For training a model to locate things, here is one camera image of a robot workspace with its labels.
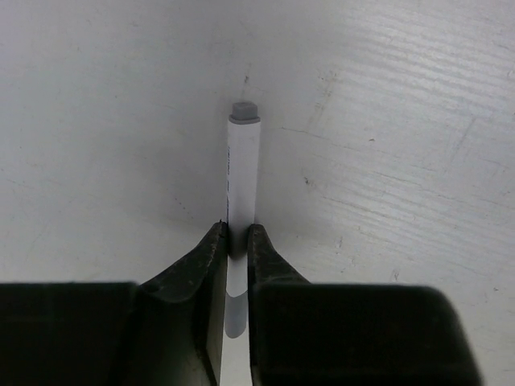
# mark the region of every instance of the white marker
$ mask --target white marker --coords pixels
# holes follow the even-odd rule
[[[225,333],[236,338],[247,322],[247,235],[254,222],[258,188],[261,119],[251,102],[233,105],[227,149],[227,222],[229,262],[225,299]]]

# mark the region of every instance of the gray cap end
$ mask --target gray cap end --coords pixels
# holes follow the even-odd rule
[[[238,125],[257,123],[261,120],[258,116],[258,106],[252,102],[233,103],[233,113],[229,120]]]

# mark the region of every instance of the scratched white surface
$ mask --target scratched white surface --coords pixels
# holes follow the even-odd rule
[[[515,3],[0,2],[0,279],[146,280],[225,213],[263,118],[259,220],[313,281],[424,283],[515,377]]]

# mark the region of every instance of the white surface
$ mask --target white surface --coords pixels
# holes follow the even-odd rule
[[[249,99],[278,250],[315,281],[440,288],[511,384],[514,7],[0,2],[0,278],[167,267],[225,216],[226,117]]]
[[[247,292],[246,236],[256,215],[260,135],[261,122],[227,124],[227,294],[233,298]]]

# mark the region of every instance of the scratch mark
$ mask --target scratch mark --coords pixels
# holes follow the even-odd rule
[[[396,283],[398,282],[399,280],[399,273],[401,272],[401,270],[399,268],[396,268],[392,271],[392,274],[389,276],[389,280],[390,281],[395,281]]]
[[[326,82],[326,86],[322,93],[322,101],[315,104],[315,111],[307,121],[306,131],[310,131],[310,129],[319,128],[320,120],[322,119],[323,113],[325,112],[325,109],[327,108],[329,101],[331,100],[335,83],[338,80],[338,74],[336,72],[330,72],[330,75],[331,77],[329,79],[320,77],[321,80]]]
[[[158,106],[158,107],[163,107],[163,108],[165,108],[165,109],[169,109],[169,110],[171,110],[171,111],[176,111],[176,110],[177,110],[177,108],[175,108],[175,107],[173,107],[173,106],[170,106],[170,105],[162,105],[162,104],[160,104],[160,103],[153,103],[153,105]]]
[[[378,171],[374,172],[375,175],[380,175],[381,177],[385,177],[387,179],[392,179],[394,181],[398,181],[400,183],[409,183],[410,185],[415,185],[416,187],[419,187],[423,191],[425,191],[424,187],[420,183],[414,183],[413,181],[410,181],[408,179],[400,179],[399,177],[393,177],[392,175],[385,175],[383,173],[379,173]]]
[[[186,209],[186,207],[183,205],[183,203],[181,203],[176,197],[174,197],[174,200],[180,205],[180,207],[187,213],[188,216],[190,216],[190,218],[193,220],[193,216],[192,214],[190,213],[190,211],[188,209]]]
[[[470,133],[470,130],[471,128],[474,126],[474,124],[476,123],[476,117],[472,118],[471,122],[468,124],[467,128],[464,130],[461,138],[458,140],[458,143],[456,143],[452,149],[451,149],[451,156],[449,157],[449,163],[448,165],[450,166],[453,161],[454,161],[454,158],[456,157],[456,155],[458,154],[459,152],[459,149],[461,149],[461,146],[463,145],[463,143],[465,142],[465,139],[467,138],[467,136],[469,135]]]
[[[509,209],[510,211],[512,211],[513,209],[515,209],[515,207],[512,207],[510,205],[505,205],[503,203],[499,203],[497,201],[493,201],[491,199],[486,199],[484,197],[481,197],[480,195],[472,195],[472,197],[478,199],[479,201],[483,201],[485,203],[490,203],[491,205],[494,205],[496,207],[505,207],[506,209]]]
[[[267,92],[266,90],[264,90],[263,88],[259,88],[259,87],[256,87],[256,86],[247,86],[247,88],[248,88],[249,90],[259,91],[259,92],[261,92],[261,93],[263,93],[263,94],[268,93],[268,92]]]
[[[62,187],[63,184],[60,183],[59,181],[55,181],[54,179],[45,179],[43,180],[44,183],[51,183],[51,184],[54,184],[54,185],[57,185],[58,187]]]
[[[245,99],[245,91],[246,91],[246,88],[247,88],[247,84],[249,84],[249,80],[250,80],[250,69],[252,68],[252,63],[249,63],[249,65],[247,66],[247,71],[245,71],[245,78],[243,80],[243,88],[241,88],[241,95],[240,95],[240,99],[243,101]]]
[[[41,236],[47,231],[48,225],[50,225],[50,221],[48,221],[43,226],[43,230],[40,233],[38,233],[38,236],[36,236],[35,239],[31,242],[31,246],[29,247],[29,250],[27,251],[27,254],[25,255],[25,259],[28,259],[29,256],[32,254],[32,251],[34,251],[35,243],[37,243],[38,240],[41,238]]]
[[[25,187],[26,189],[34,189],[34,187],[29,187],[25,183],[19,183],[18,181],[14,181],[13,179],[6,179],[6,181],[8,183],[13,183],[14,185],[19,186],[19,187]]]
[[[327,138],[322,137],[321,135],[313,134],[313,133],[310,133],[310,132],[304,131],[304,130],[288,129],[287,127],[282,127],[281,130],[293,131],[294,133],[306,134],[306,135],[309,135],[310,137],[315,137],[315,138],[324,139],[326,141],[329,141]]]
[[[482,157],[479,157],[478,159],[480,159],[481,161],[485,161],[485,162],[488,162],[488,163],[492,163],[493,165],[496,165],[504,170],[509,170],[509,166],[508,165],[505,165],[504,163],[501,163],[501,162],[498,162],[498,161],[493,161],[492,159],[486,159],[486,158],[482,158]]]

